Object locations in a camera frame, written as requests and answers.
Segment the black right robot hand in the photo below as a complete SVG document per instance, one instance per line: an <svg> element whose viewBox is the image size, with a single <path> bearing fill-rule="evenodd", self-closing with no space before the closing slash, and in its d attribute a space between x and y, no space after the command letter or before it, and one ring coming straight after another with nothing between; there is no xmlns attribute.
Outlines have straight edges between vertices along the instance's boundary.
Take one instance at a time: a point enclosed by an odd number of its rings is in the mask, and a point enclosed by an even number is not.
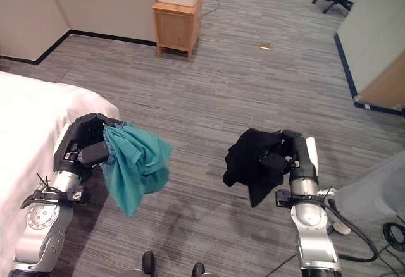
<svg viewBox="0 0 405 277"><path fill-rule="evenodd" d="M310 150L308 144L311 141L303 134L291 130L279 130L271 134L277 141L259 155L260 164L271 172L281 175L288 173L289 183L304 179L318 185L317 153L316 148Z"/></svg>

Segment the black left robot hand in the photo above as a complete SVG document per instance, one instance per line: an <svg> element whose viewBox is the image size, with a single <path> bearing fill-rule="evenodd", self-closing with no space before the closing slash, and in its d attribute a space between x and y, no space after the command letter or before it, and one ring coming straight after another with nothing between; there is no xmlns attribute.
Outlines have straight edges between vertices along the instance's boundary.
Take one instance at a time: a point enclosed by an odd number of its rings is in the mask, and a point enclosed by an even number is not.
<svg viewBox="0 0 405 277"><path fill-rule="evenodd" d="M81 178L90 177L92 168L109 157L104 139L105 129L122 124L122 121L101 113L78 117L61 135L54 153L54 170L74 173Z"/></svg>

